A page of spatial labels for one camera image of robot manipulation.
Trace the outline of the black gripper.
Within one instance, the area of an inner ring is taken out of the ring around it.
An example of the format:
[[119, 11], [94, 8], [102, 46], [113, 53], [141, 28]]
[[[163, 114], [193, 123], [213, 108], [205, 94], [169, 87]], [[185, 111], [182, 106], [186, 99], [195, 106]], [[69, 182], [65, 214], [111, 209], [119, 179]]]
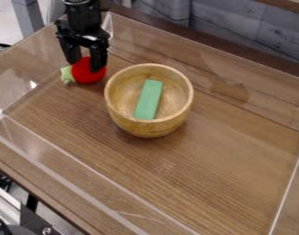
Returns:
[[111, 38], [111, 34], [102, 28], [102, 19], [58, 19], [54, 24], [67, 62], [75, 64], [83, 58], [81, 46], [90, 48], [91, 71], [97, 73], [109, 62]]

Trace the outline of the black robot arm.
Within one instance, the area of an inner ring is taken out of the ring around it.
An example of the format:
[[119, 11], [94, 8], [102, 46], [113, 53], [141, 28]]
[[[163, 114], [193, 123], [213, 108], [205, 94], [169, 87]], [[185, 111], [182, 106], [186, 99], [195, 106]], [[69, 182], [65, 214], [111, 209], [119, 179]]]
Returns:
[[109, 62], [111, 34], [102, 28], [101, 0], [63, 0], [67, 19], [57, 19], [57, 37], [70, 64], [83, 58], [82, 47], [90, 50], [91, 72], [98, 73]]

